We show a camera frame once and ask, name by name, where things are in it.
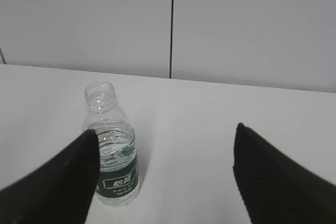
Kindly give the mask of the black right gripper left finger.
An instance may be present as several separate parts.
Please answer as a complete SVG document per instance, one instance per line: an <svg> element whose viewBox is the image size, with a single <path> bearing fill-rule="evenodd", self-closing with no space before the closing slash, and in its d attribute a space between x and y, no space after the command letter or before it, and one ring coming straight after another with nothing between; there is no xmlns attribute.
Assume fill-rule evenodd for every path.
<svg viewBox="0 0 336 224"><path fill-rule="evenodd" d="M1 190L1 223L85 223L100 173L86 130L43 166Z"/></svg>

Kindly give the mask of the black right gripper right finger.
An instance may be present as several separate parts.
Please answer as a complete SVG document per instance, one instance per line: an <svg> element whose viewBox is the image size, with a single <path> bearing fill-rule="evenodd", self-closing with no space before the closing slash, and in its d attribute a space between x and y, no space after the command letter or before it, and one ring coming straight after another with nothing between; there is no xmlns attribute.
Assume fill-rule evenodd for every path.
<svg viewBox="0 0 336 224"><path fill-rule="evenodd" d="M335 223L335 185L239 123L233 173L251 223Z"/></svg>

